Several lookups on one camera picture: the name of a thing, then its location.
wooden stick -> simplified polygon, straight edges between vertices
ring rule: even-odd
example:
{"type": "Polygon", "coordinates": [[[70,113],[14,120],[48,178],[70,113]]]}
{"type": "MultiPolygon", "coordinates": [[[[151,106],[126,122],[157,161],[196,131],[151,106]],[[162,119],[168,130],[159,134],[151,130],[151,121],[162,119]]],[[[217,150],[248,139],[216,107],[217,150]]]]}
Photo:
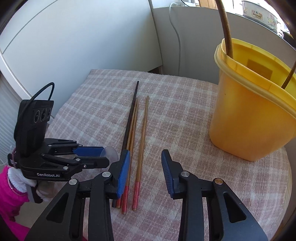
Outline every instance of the wooden stick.
{"type": "Polygon", "coordinates": [[[137,101],[136,102],[136,112],[135,112],[134,121],[133,121],[131,140],[130,140],[130,148],[129,148],[131,161],[130,161],[130,166],[129,166],[129,169],[128,169],[128,178],[126,179],[126,186],[124,188],[124,193],[122,195],[122,214],[126,214],[126,212],[127,212],[128,190],[129,190],[129,183],[130,183],[130,178],[131,178],[131,162],[132,162],[132,159],[133,159],[133,146],[134,146],[134,142],[135,142],[138,109],[139,109],[139,102],[137,101]]]}
{"type": "MultiPolygon", "coordinates": [[[[129,136],[129,131],[130,131],[130,127],[131,127],[131,120],[132,120],[132,117],[133,117],[133,110],[135,108],[136,96],[137,96],[137,92],[138,92],[138,86],[139,86],[139,81],[137,81],[135,92],[133,94],[133,100],[131,102],[131,109],[130,109],[130,112],[129,112],[129,115],[128,115],[128,122],[126,123],[126,131],[124,133],[124,138],[123,138],[123,142],[122,142],[121,152],[123,150],[125,150],[126,147],[127,147],[128,136],[129,136]]],[[[116,199],[113,199],[112,200],[112,207],[116,207],[116,204],[117,204],[117,200],[116,199]]]]}
{"type": "Polygon", "coordinates": [[[218,7],[218,11],[219,11],[219,15],[220,15],[221,23],[222,23],[224,39],[225,39],[225,46],[226,46],[226,54],[230,58],[233,58],[232,38],[231,38],[231,34],[230,34],[230,27],[229,27],[229,22],[228,22],[228,18],[226,15],[226,11],[225,11],[224,5],[222,3],[222,0],[215,0],[215,1],[217,4],[217,7],[218,7]]]}
{"type": "Polygon", "coordinates": [[[147,98],[146,98],[145,114],[144,114],[144,119],[143,119],[143,127],[142,127],[142,136],[141,136],[140,149],[139,149],[136,182],[135,182],[135,189],[134,189],[134,193],[133,193],[133,206],[132,206],[133,211],[137,210],[138,201],[139,201],[142,166],[143,166],[143,155],[144,155],[144,148],[145,148],[147,116],[148,116],[148,104],[149,104],[149,96],[147,96],[147,98]]]}
{"type": "MultiPolygon", "coordinates": [[[[133,115],[132,115],[132,120],[131,120],[130,131],[129,131],[129,134],[128,134],[128,141],[127,141],[126,149],[129,150],[129,151],[131,150],[131,148],[130,148],[131,133],[132,133],[132,130],[133,130],[133,122],[134,122],[134,118],[135,118],[137,105],[138,105],[138,98],[136,98],[135,108],[133,109],[133,115]]],[[[121,208],[122,201],[123,201],[122,198],[117,199],[116,208],[121,208]]]]}
{"type": "Polygon", "coordinates": [[[295,61],[294,65],[293,65],[293,67],[292,67],[292,69],[291,69],[291,71],[290,71],[288,77],[286,78],[285,82],[284,82],[283,85],[281,86],[283,89],[285,89],[285,88],[287,87],[287,85],[289,84],[289,82],[290,82],[290,80],[291,80],[291,78],[292,78],[292,76],[293,76],[295,70],[296,70],[296,61],[295,61]]]}

blue gripper pad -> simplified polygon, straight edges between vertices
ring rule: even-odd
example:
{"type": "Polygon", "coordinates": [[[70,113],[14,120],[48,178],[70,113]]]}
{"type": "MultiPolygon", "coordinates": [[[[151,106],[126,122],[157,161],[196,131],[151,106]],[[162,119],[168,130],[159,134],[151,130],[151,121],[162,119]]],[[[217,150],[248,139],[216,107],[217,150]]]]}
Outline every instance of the blue gripper pad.
{"type": "Polygon", "coordinates": [[[172,160],[168,150],[163,150],[161,152],[161,165],[170,197],[173,199],[181,198],[179,183],[179,174],[183,171],[181,164],[172,160]]]}
{"type": "Polygon", "coordinates": [[[100,156],[103,150],[102,146],[82,146],[73,150],[73,153],[78,156],[100,156]]]}
{"type": "Polygon", "coordinates": [[[124,188],[126,186],[126,179],[127,179],[127,176],[128,176],[128,169],[129,169],[130,161],[131,161],[130,152],[127,151],[126,156],[125,156],[124,161],[123,161],[121,172],[120,172],[120,175],[119,175],[119,178],[118,178],[118,189],[117,189],[117,197],[118,198],[121,197],[121,195],[124,192],[124,188]]]}

camera lens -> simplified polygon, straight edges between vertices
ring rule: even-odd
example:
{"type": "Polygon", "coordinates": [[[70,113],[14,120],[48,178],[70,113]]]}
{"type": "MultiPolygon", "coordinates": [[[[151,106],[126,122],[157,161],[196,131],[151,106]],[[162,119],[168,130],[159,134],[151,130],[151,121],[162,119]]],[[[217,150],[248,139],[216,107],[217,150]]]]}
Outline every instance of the camera lens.
{"type": "Polygon", "coordinates": [[[39,117],[40,117],[40,111],[37,111],[37,112],[35,113],[35,116],[34,116],[34,122],[35,122],[35,123],[39,120],[39,117]]]}
{"type": "Polygon", "coordinates": [[[50,117],[50,114],[52,113],[52,110],[51,109],[49,109],[48,110],[48,112],[47,112],[47,118],[49,118],[50,117]]]}
{"type": "Polygon", "coordinates": [[[41,113],[41,121],[44,121],[45,117],[46,117],[46,108],[44,108],[42,110],[42,113],[41,113]]]}

logo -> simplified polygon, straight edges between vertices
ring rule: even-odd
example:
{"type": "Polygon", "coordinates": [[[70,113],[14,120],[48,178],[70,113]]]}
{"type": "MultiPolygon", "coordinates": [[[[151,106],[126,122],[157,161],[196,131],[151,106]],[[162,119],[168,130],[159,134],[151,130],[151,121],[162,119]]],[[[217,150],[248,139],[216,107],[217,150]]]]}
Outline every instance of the logo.
{"type": "Polygon", "coordinates": [[[41,176],[41,177],[59,177],[59,174],[37,173],[37,176],[41,176]]]}

checkered cloth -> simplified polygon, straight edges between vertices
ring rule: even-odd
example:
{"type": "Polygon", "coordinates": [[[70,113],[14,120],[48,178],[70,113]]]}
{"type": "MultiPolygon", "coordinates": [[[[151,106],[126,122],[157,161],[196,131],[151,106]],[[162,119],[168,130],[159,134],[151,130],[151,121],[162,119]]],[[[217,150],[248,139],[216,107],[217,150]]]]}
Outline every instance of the checkered cloth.
{"type": "MultiPolygon", "coordinates": [[[[209,125],[217,85],[183,77],[122,70],[92,70],[63,105],[47,137],[77,140],[84,146],[113,146],[120,153],[137,80],[139,114],[132,160],[128,213],[111,209],[115,240],[177,240],[181,200],[168,195],[161,151],[168,149],[184,170],[205,180],[220,177],[242,200],[268,238],[276,232],[290,199],[292,178],[284,148],[249,162],[215,147],[209,125]],[[145,98],[150,96],[139,206],[131,211],[145,98]]],[[[83,170],[80,181],[98,170],[83,170]]],[[[208,240],[206,206],[205,240],[208,240]]],[[[87,237],[88,202],[84,236],[87,237]]]]}

